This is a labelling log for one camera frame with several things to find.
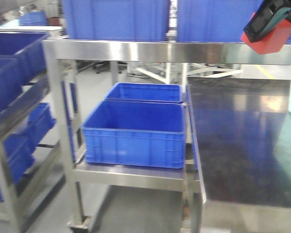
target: gray floor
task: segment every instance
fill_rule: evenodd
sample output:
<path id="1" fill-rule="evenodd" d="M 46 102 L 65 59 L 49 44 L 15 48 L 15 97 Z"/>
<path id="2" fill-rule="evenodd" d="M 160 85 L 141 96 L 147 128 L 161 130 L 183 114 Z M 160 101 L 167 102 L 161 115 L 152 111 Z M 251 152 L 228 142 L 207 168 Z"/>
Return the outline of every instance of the gray floor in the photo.
<path id="1" fill-rule="evenodd" d="M 244 70 L 238 78 L 275 78 L 290 79 L 289 66 L 242 66 Z M 134 83 L 157 83 L 153 79 L 127 78 L 125 73 L 119 81 Z M 103 100 L 111 88 L 110 73 L 95 74 L 91 69 L 78 75 L 79 93 L 82 102 L 81 113 L 85 119 L 92 109 Z M 45 101 L 52 103 L 51 96 Z M 55 128 L 44 139 L 45 143 L 53 143 L 58 138 Z M 43 154 L 43 149 L 36 152 L 36 157 Z M 105 185 L 82 184 L 85 212 L 93 215 L 99 208 L 99 198 L 105 192 Z M 69 193 L 64 186 L 44 212 L 31 225 L 28 233 L 68 233 L 66 227 L 71 214 Z M 181 228 L 181 194 L 177 192 L 147 190 L 127 187 L 112 187 L 100 211 L 93 232 L 97 233 L 176 233 Z M 0 221 L 0 233 L 14 233 L 9 223 Z"/>

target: workbench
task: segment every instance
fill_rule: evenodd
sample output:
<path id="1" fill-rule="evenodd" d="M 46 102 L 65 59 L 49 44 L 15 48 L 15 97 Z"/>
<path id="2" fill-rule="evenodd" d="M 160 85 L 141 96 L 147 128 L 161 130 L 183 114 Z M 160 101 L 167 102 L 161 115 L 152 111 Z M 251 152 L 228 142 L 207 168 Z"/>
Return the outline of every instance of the workbench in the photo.
<path id="1" fill-rule="evenodd" d="M 290 65 L 291 45 L 277 54 L 258 55 L 242 43 L 51 38 L 44 41 L 44 49 L 73 213 L 69 227 L 74 233 L 90 232 L 95 221 L 84 215 L 80 182 L 186 191 L 189 205 L 193 193 L 200 191 L 201 232 L 291 233 L 291 166 L 287 165 L 291 164 L 291 145 L 287 146 L 291 140 L 285 143 L 291 136 L 286 133 L 291 131 L 287 129 L 291 127 L 287 114 L 289 81 L 207 78 L 189 82 L 188 109 L 199 175 L 188 174 L 186 169 L 86 164 L 78 107 L 81 103 L 76 92 L 73 108 L 69 109 L 67 91 L 67 86 L 77 83 L 75 60 L 111 61 L 113 83 L 117 82 L 117 61 L 182 63 L 182 85 L 186 87 L 189 63 Z M 69 72 L 73 78 L 66 77 Z M 194 227 L 184 230 L 199 231 Z"/>

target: crate rim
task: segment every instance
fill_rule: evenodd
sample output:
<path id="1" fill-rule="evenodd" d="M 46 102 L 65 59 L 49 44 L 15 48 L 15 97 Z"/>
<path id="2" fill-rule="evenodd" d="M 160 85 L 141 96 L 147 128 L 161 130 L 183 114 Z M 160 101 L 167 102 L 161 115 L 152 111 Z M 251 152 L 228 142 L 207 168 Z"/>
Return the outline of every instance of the crate rim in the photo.
<path id="1" fill-rule="evenodd" d="M 93 114 L 96 112 L 96 110 L 104 103 L 104 102 L 126 102 L 126 103 L 140 103 L 140 104 L 164 104 L 164 105 L 176 105 L 181 107 L 182 112 L 182 128 L 183 131 L 181 132 L 175 132 L 175 131 L 152 131 L 152 130 L 134 130 L 134 129 L 110 129 L 110 128 L 95 128 L 95 127 L 86 127 L 84 126 L 87 121 L 93 116 Z M 185 119 L 185 105 L 183 103 L 162 103 L 162 102 L 138 102 L 138 101 L 117 101 L 117 100 L 103 100 L 101 101 L 87 116 L 87 118 L 84 120 L 84 122 L 81 125 L 82 130 L 100 130 L 100 131 L 127 131 L 127 132 L 143 132 L 143 133 L 172 133 L 172 134 L 185 134 L 186 132 L 186 119 Z"/>

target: metal frame leg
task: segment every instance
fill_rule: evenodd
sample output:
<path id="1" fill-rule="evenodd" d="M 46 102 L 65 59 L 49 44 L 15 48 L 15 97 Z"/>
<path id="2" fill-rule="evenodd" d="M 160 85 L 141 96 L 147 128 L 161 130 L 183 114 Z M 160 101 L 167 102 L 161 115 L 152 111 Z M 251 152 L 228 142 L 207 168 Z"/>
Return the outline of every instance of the metal frame leg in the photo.
<path id="1" fill-rule="evenodd" d="M 60 133 L 60 145 L 62 151 L 62 162 L 66 175 L 66 183 L 69 188 L 71 205 L 73 215 L 70 226 L 83 225 L 86 217 L 81 200 L 81 189 L 79 182 L 73 179 L 73 168 L 75 163 L 72 161 L 74 156 L 73 148 L 70 142 L 73 142 L 73 137 L 69 135 L 69 126 L 71 126 L 68 105 L 65 92 L 65 80 L 61 72 L 61 61 L 57 60 L 54 56 L 54 49 L 52 45 L 45 44 L 45 56 L 48 67 L 48 77 L 50 86 L 54 96 L 54 106 L 56 109 L 56 116 L 58 121 L 58 128 Z"/>
<path id="2" fill-rule="evenodd" d="M 183 92 L 186 93 L 186 85 L 187 85 L 187 80 L 188 80 L 188 63 L 183 63 L 182 64 L 182 88 L 183 88 Z"/>
<path id="3" fill-rule="evenodd" d="M 171 63 L 166 63 L 166 84 L 170 84 Z"/>
<path id="4" fill-rule="evenodd" d="M 17 202 L 17 193 L 9 169 L 7 156 L 3 143 L 0 142 L 0 191 L 6 205 L 11 224 L 20 232 L 22 231 L 22 214 Z"/>
<path id="5" fill-rule="evenodd" d="M 118 64 L 117 61 L 110 61 L 112 85 L 118 82 Z"/>

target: metal shelf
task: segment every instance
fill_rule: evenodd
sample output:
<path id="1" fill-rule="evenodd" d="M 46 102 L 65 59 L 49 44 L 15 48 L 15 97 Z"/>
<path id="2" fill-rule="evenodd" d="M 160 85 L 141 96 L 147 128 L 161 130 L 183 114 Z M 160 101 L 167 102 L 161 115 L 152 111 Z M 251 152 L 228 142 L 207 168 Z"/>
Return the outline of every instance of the metal shelf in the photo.
<path id="1" fill-rule="evenodd" d="M 259 55 L 244 43 L 123 42 L 48 39 L 55 59 L 167 63 L 291 65 L 291 44 Z"/>
<path id="2" fill-rule="evenodd" d="M 3 202 L 0 202 L 0 220 L 10 221 L 18 232 L 23 232 L 30 226 L 31 222 L 25 216 L 28 215 L 29 209 L 33 210 L 33 203 L 37 206 L 34 207 L 33 213 L 30 213 L 32 215 L 41 208 L 56 187 L 64 183 L 64 177 L 61 175 L 54 180 L 50 190 L 39 197 L 46 179 L 59 161 L 59 144 L 50 150 L 38 168 L 31 173 L 31 178 L 20 192 L 19 185 L 15 185 L 12 181 L 3 142 L 50 91 L 46 72 L 39 74 L 34 80 L 36 83 L 28 91 L 20 95 L 5 111 L 0 113 L 0 191 L 4 199 Z"/>
<path id="3" fill-rule="evenodd" d="M 183 191 L 183 169 L 92 165 L 82 162 L 76 166 L 73 174 L 79 182 Z"/>

